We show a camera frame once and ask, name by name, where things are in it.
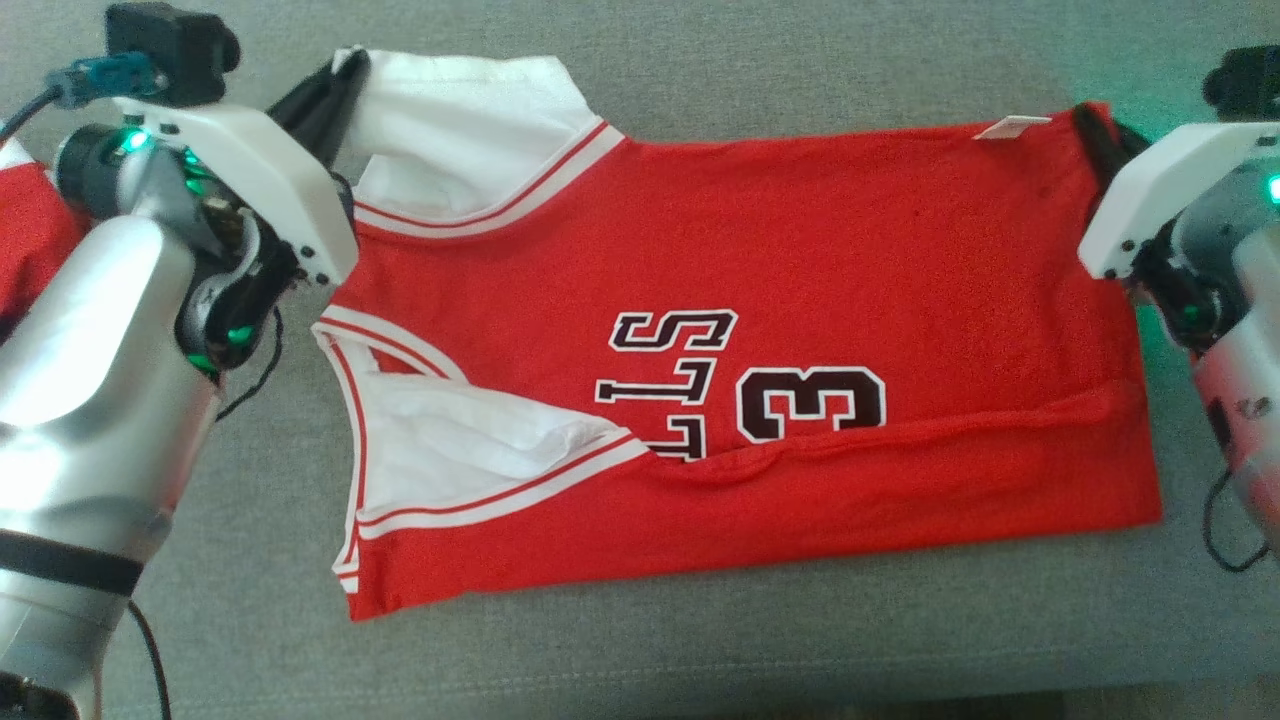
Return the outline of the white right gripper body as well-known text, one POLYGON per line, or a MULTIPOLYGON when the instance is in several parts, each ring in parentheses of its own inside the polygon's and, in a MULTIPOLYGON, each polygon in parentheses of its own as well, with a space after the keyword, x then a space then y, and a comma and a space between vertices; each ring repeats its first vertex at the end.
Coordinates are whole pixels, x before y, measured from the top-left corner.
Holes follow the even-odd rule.
POLYGON ((1128 278, 1142 246, 1236 168, 1277 156, 1277 122, 1175 128, 1114 177, 1078 247, 1091 277, 1128 278))

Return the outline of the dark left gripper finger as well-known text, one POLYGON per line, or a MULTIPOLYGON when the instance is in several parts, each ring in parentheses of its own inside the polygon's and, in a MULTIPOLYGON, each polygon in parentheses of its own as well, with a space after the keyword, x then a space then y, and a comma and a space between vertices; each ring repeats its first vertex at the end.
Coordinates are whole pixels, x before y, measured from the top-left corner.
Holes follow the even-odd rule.
POLYGON ((323 132, 346 120, 348 79, 344 69, 323 63, 275 101, 266 114, 287 132, 323 132))
POLYGON ((340 151, 349 129, 355 105, 364 91, 365 82, 370 72, 370 56, 367 50, 352 50, 337 65, 344 69, 348 79, 348 88, 344 101, 346 120, 337 127, 323 132, 300 132, 300 143, 315 156, 326 169, 332 169, 340 151))

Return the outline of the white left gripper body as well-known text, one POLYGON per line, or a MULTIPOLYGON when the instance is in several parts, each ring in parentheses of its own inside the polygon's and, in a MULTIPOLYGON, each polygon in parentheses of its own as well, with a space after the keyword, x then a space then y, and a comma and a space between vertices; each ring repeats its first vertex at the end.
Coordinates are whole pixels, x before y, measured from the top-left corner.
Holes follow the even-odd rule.
POLYGON ((288 243, 307 277, 342 284, 358 245, 330 172, 264 111, 230 102, 166 108, 115 97, 152 137, 189 149, 288 243))

